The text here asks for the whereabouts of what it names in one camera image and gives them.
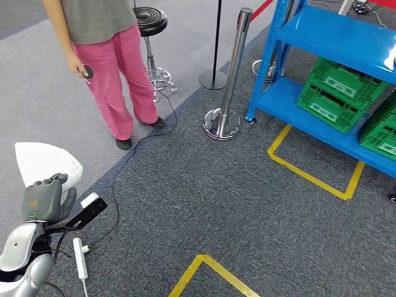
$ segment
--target stanchion base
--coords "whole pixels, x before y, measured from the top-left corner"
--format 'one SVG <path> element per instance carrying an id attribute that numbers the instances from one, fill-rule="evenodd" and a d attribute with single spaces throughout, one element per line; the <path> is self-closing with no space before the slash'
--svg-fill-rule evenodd
<path id="1" fill-rule="evenodd" d="M 216 78 L 213 81 L 213 71 L 207 70 L 201 74 L 198 78 L 199 83 L 204 88 L 210 90 L 219 90 L 226 87 L 227 84 L 227 75 L 221 71 L 216 72 Z"/>
<path id="2" fill-rule="evenodd" d="M 210 110 L 207 113 L 202 126 L 209 137 L 216 140 L 228 140 L 235 136 L 241 128 L 241 118 L 232 110 L 229 110 L 223 133 L 219 129 L 220 122 L 220 109 Z"/>
<path id="3" fill-rule="evenodd" d="M 255 61 L 252 64 L 252 74 L 254 76 L 254 78 L 257 78 L 259 69 L 260 67 L 261 60 Z M 267 76 L 264 80 L 265 83 L 270 83 L 272 79 L 272 75 L 274 74 L 274 71 L 275 70 L 277 63 L 274 61 L 274 63 L 268 68 Z M 282 72 L 281 74 L 281 76 L 284 75 L 284 68 L 282 69 Z"/>

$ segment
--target black shoe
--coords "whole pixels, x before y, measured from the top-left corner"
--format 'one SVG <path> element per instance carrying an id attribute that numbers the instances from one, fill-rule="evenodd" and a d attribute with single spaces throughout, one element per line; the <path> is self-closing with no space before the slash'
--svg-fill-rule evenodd
<path id="1" fill-rule="evenodd" d="M 132 140 L 127 139 L 127 140 L 119 140 L 116 139 L 115 144 L 120 149 L 120 150 L 129 150 L 132 147 Z"/>
<path id="2" fill-rule="evenodd" d="M 154 129 L 162 129 L 163 127 L 165 126 L 165 122 L 164 122 L 163 119 L 158 117 L 157 119 L 157 122 L 154 124 L 150 124 L 150 126 L 153 127 Z"/>

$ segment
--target gray shirt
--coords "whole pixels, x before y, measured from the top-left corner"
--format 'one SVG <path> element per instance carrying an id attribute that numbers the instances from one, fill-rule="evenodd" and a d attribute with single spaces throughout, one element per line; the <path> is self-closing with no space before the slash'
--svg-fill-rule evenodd
<path id="1" fill-rule="evenodd" d="M 62 0 L 72 42 L 88 45 L 109 40 L 136 22 L 129 0 Z"/>

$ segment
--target stanchion post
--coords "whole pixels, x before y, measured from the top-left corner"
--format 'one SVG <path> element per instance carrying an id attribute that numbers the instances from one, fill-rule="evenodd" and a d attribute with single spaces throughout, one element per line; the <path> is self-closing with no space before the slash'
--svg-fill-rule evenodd
<path id="1" fill-rule="evenodd" d="M 287 22 L 289 20 L 290 15 L 291 14 L 291 11 L 293 10 L 293 7 L 294 6 L 294 2 L 295 0 L 291 0 L 289 2 L 289 6 L 287 7 L 285 19 L 284 20 L 284 22 Z M 260 65 L 261 65 L 261 60 L 256 60 L 252 64 L 252 74 L 255 78 L 257 78 L 258 70 L 259 69 Z M 271 80 L 272 79 L 272 73 L 275 70 L 276 65 L 277 64 L 275 62 L 275 51 L 274 50 L 274 52 L 272 53 L 272 56 L 271 57 L 269 64 L 268 65 L 267 76 L 265 78 L 264 82 L 266 83 L 271 82 Z M 281 70 L 281 75 L 284 75 L 284 69 Z"/>
<path id="2" fill-rule="evenodd" d="M 242 8 L 239 13 L 232 57 L 221 107 L 210 110 L 202 122 L 204 131 L 209 137 L 216 140 L 231 139 L 235 136 L 241 127 L 241 118 L 230 110 L 230 105 L 252 13 L 253 11 L 250 8 Z"/>
<path id="3" fill-rule="evenodd" d="M 219 0 L 217 6 L 217 23 L 216 26 L 216 39 L 214 41 L 214 59 L 213 61 L 213 69 L 207 70 L 198 77 L 198 81 L 202 87 L 208 88 L 210 90 L 219 90 L 224 88 L 227 79 L 226 74 L 217 70 L 217 55 L 219 51 L 219 38 L 220 35 L 221 1 L 222 0 Z"/>

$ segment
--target person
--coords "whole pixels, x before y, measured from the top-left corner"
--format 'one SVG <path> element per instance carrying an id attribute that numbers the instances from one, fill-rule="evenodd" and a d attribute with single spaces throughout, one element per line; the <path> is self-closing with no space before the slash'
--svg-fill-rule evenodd
<path id="1" fill-rule="evenodd" d="M 128 0 L 43 0 L 69 68 L 84 79 L 102 117 L 122 150 L 132 147 L 134 120 L 122 95 L 127 81 L 136 119 L 155 129 L 164 126 L 153 102 L 154 89 L 140 51 L 140 32 Z"/>

